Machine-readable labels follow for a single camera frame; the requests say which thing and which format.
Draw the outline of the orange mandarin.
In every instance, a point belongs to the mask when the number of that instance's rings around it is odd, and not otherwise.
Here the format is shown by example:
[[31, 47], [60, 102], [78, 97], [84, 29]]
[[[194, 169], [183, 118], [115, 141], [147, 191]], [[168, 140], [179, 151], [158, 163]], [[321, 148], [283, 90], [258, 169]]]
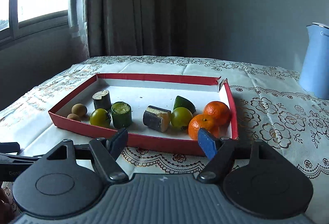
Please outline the orange mandarin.
[[220, 101], [209, 102], [204, 107], [203, 113], [212, 116], [219, 126], [229, 123], [231, 117], [230, 108]]
[[208, 114], [198, 114], [189, 122], [188, 134], [194, 141], [198, 140], [198, 131], [204, 128], [210, 132], [214, 137], [219, 137], [219, 125], [213, 116]]

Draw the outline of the green tomato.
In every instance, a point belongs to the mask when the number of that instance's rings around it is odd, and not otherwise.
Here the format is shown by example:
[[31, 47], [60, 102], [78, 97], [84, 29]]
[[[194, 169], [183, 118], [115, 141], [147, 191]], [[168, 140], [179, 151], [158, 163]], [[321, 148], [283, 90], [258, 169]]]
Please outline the green tomato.
[[110, 128], [111, 115], [107, 110], [98, 108], [91, 114], [90, 124], [93, 126]]
[[192, 113], [185, 107], [177, 107], [171, 114], [171, 124], [173, 128], [184, 131], [188, 128], [192, 120]]

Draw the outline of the green cucumber piece cut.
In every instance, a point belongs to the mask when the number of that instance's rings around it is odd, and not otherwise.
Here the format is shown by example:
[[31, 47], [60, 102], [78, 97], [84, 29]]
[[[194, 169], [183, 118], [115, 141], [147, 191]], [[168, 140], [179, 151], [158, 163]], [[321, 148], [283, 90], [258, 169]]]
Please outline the green cucumber piece cut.
[[132, 124], [132, 109], [128, 103], [115, 102], [111, 106], [111, 116], [115, 128], [127, 128]]

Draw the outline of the brown longan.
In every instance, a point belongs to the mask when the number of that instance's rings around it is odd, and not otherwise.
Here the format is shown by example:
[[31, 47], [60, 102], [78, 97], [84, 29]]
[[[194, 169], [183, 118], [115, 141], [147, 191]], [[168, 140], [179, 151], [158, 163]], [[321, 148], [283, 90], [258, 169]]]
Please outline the brown longan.
[[76, 114], [79, 117], [84, 117], [86, 116], [88, 109], [84, 104], [77, 103], [73, 105], [73, 107], [71, 108], [71, 112], [72, 114]]
[[71, 120], [75, 120], [75, 121], [81, 122], [81, 118], [77, 114], [74, 114], [74, 113], [69, 114], [67, 116], [67, 119], [71, 119]]

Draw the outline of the dark sugarcane piece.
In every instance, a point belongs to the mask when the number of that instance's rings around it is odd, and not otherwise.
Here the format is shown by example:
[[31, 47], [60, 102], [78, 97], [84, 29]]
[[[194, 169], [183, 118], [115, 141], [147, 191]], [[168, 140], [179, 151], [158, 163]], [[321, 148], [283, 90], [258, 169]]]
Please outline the dark sugarcane piece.
[[94, 109], [111, 110], [110, 93], [108, 90], [98, 91], [92, 96]]
[[169, 127], [171, 111], [155, 106], [148, 106], [143, 114], [143, 124], [150, 129], [164, 133]]

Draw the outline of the dark green cucumber end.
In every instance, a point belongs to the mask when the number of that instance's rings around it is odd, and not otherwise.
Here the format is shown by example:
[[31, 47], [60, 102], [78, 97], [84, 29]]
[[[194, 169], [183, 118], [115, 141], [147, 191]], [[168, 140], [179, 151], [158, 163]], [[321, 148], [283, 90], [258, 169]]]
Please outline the dark green cucumber end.
[[192, 114], [196, 112], [196, 107], [195, 105], [189, 101], [188, 99], [182, 97], [182, 96], [177, 96], [173, 105], [173, 110], [175, 110], [178, 107], [184, 107], [188, 109]]

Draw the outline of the floral white tablecloth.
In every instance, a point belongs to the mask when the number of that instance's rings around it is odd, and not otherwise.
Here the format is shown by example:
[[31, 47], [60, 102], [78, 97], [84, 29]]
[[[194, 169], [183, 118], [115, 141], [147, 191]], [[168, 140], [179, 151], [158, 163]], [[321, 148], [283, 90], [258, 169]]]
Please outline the floral white tablecloth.
[[262, 139], [300, 169], [314, 194], [307, 216], [328, 223], [328, 101], [304, 91], [298, 72], [211, 58], [94, 57], [53, 76], [1, 111], [1, 141], [18, 142], [26, 156], [65, 138], [85, 136], [55, 127], [49, 109], [96, 73], [152, 73], [222, 77], [233, 94], [239, 137]]

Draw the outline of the red shallow cardboard box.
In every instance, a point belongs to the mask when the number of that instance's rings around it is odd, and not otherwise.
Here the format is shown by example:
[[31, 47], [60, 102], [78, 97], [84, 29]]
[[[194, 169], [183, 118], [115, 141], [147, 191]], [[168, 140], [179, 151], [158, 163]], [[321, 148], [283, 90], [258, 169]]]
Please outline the red shallow cardboard box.
[[176, 97], [188, 99], [201, 114], [212, 101], [221, 101], [230, 108], [230, 123], [221, 129], [220, 135], [238, 138], [235, 102], [226, 80], [219, 77], [183, 76], [169, 74], [98, 73], [75, 87], [66, 97], [49, 110], [55, 126], [87, 137], [109, 138], [114, 127], [92, 126], [88, 119], [74, 121], [67, 118], [73, 105], [82, 103], [88, 114], [94, 110], [94, 93], [108, 90], [112, 103], [125, 102], [132, 109], [132, 124], [127, 128], [129, 147], [158, 152], [203, 156], [197, 141], [185, 131], [169, 127], [165, 132], [152, 130], [143, 124], [148, 106], [173, 110]]

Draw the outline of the light blue electric kettle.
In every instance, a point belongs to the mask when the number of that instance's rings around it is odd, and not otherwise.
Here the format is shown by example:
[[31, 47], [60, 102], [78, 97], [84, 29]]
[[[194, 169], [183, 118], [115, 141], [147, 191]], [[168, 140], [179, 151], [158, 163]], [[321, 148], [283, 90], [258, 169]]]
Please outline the light blue electric kettle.
[[328, 99], [328, 26], [313, 22], [307, 26], [309, 44], [299, 85], [320, 99]]

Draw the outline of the brown patterned curtain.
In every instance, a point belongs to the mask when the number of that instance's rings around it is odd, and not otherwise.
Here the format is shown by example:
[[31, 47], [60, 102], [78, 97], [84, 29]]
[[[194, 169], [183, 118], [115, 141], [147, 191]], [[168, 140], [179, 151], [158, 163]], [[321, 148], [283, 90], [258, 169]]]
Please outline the brown patterned curtain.
[[186, 0], [69, 0], [75, 54], [185, 55]]

